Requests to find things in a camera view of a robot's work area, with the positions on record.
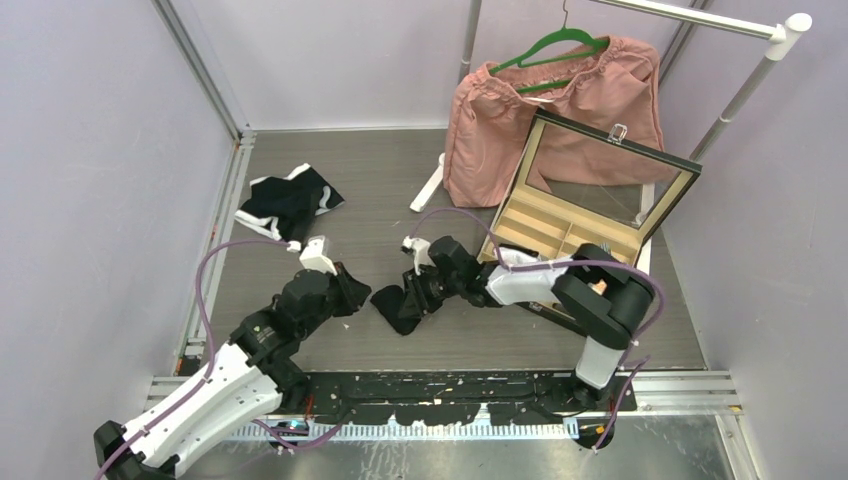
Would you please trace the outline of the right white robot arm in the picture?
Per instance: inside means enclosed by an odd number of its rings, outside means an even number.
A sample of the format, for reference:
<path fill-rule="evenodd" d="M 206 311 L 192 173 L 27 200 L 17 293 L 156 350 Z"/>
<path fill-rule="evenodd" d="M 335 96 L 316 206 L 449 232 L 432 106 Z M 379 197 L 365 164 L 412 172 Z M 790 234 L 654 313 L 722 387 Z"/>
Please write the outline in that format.
<path fill-rule="evenodd" d="M 554 260 L 522 247 L 497 247 L 496 260 L 481 261 L 451 236 L 433 242 L 406 237 L 401 249 L 413 260 L 402 285 L 371 299 L 397 333 L 412 333 L 453 297 L 478 308 L 559 304 L 586 337 L 570 385 L 573 400 L 585 409 L 609 399 L 610 381 L 658 293 L 635 268 L 592 243 Z"/>

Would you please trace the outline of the plain black underwear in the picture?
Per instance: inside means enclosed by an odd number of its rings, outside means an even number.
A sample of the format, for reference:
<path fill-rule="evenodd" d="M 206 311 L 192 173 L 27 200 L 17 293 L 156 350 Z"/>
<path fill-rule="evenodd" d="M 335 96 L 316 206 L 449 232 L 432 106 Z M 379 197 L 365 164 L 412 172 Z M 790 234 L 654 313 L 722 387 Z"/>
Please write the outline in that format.
<path fill-rule="evenodd" d="M 389 285 L 370 298 L 370 303 L 402 336 L 411 334 L 422 321 L 423 311 L 415 300 L 399 285 Z"/>

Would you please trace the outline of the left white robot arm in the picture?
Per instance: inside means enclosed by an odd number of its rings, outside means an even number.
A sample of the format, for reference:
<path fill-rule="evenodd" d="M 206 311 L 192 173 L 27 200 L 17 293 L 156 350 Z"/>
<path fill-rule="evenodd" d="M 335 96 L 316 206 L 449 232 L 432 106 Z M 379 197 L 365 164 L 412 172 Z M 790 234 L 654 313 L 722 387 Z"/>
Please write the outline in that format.
<path fill-rule="evenodd" d="M 248 422 L 294 413 L 309 377 L 292 360 L 331 318 L 358 312 L 371 295 L 340 262 L 297 272 L 269 305 L 245 317 L 210 362 L 135 419 L 94 433 L 99 479 L 176 479 Z"/>

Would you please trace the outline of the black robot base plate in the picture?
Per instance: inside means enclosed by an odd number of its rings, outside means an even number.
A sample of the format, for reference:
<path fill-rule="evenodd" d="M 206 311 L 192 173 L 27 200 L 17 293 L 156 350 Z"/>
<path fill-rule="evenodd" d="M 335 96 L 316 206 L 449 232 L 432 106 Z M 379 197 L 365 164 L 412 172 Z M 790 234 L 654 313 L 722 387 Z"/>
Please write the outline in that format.
<path fill-rule="evenodd" d="M 312 372 L 299 398 L 277 411 L 309 413 L 330 424 L 468 425 L 487 415 L 495 426 L 545 425 L 579 414 L 605 419 L 614 409 L 634 411 L 625 380 L 616 375 L 597 394 L 569 370 Z"/>

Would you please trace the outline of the white black-trimmed underwear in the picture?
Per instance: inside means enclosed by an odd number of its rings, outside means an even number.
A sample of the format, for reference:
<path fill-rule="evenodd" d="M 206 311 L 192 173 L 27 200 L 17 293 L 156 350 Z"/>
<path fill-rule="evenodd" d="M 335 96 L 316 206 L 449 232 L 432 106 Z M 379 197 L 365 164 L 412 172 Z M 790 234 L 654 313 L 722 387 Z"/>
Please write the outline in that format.
<path fill-rule="evenodd" d="M 506 266 L 523 265 L 539 261 L 536 255 L 505 246 L 500 246 L 497 251 L 500 254 L 502 263 Z"/>

